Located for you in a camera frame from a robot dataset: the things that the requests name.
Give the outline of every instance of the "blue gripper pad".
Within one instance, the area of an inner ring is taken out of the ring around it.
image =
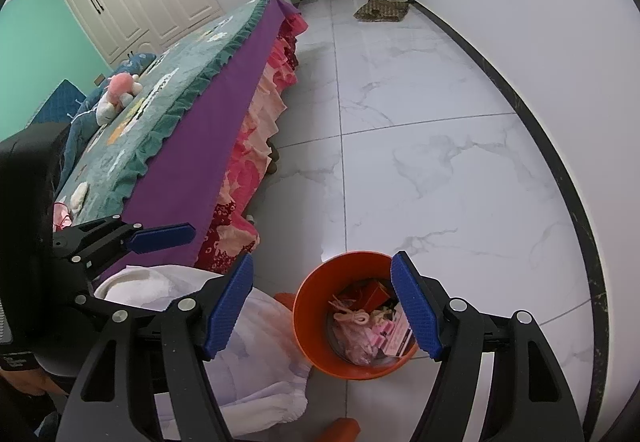
[[[163,248],[186,245],[191,243],[195,237],[196,230],[188,223],[181,223],[180,225],[142,229],[129,238],[125,247],[136,254],[144,254]]]
[[[210,358],[213,359],[216,353],[225,349],[242,305],[253,286],[254,260],[250,254],[245,254],[209,316],[209,331],[204,348]]]
[[[414,331],[418,346],[428,352],[431,359],[437,359],[442,353],[442,344],[438,337],[436,314],[415,281],[411,268],[399,254],[391,260],[391,284]]]

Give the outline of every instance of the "green wall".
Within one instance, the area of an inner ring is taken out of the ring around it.
[[[68,79],[85,95],[111,69],[65,0],[11,0],[0,10],[0,139],[20,131]]]

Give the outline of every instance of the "person's hand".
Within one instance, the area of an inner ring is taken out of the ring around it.
[[[16,390],[28,395],[44,395],[46,392],[65,395],[60,387],[53,382],[42,368],[36,370],[22,370],[7,372],[0,370],[0,377],[11,384]]]

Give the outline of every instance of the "white plush toy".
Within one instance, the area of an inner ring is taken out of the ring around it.
[[[100,97],[95,110],[95,120],[99,126],[112,122],[142,91],[139,78],[138,75],[130,75],[130,73],[117,73],[109,78],[107,91]]]

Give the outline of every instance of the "door handle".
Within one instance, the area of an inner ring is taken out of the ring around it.
[[[98,7],[95,5],[94,0],[89,0],[91,2],[91,4],[94,6],[95,11],[98,12],[98,14],[100,13],[100,11],[98,10]]]
[[[99,0],[95,0],[96,3],[98,3],[98,6],[100,7],[100,10],[102,10],[104,12],[104,7],[100,4]]]

